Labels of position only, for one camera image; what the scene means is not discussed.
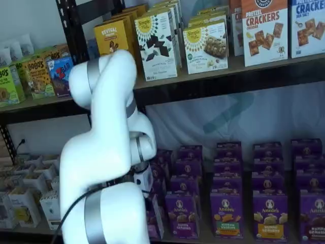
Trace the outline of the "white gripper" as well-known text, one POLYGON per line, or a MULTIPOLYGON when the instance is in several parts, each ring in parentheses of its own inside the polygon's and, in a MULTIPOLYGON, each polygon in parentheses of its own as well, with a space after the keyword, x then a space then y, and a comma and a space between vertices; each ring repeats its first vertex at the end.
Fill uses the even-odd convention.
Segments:
MULTIPOLYGON (((150 192, 153 184, 153 175, 150 166, 146 169, 134 173, 134 183, 143 191, 150 192)), ((158 210, 157 195, 152 194, 151 196, 152 211, 158 210)))

